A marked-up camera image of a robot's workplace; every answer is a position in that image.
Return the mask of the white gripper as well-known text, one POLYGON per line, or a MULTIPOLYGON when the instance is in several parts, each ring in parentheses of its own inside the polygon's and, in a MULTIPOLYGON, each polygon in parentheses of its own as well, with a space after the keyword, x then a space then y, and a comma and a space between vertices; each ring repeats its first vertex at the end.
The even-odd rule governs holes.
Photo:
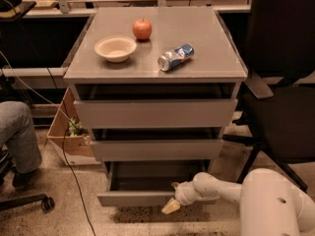
POLYGON ((172 182, 171 186, 175 189, 174 198, 171 198, 161 209, 164 214, 171 214, 179 210, 181 206, 189 206, 201 197, 193 182, 172 182))

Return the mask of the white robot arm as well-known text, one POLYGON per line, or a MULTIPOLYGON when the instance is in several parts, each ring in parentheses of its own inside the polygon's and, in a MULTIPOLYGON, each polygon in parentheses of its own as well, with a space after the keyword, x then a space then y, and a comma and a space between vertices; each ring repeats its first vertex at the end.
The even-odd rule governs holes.
POLYGON ((170 214, 197 201, 223 198, 239 206, 240 236, 300 236, 315 229, 315 203, 280 173, 257 168, 242 183, 222 181, 205 172, 176 183, 162 212, 170 214))

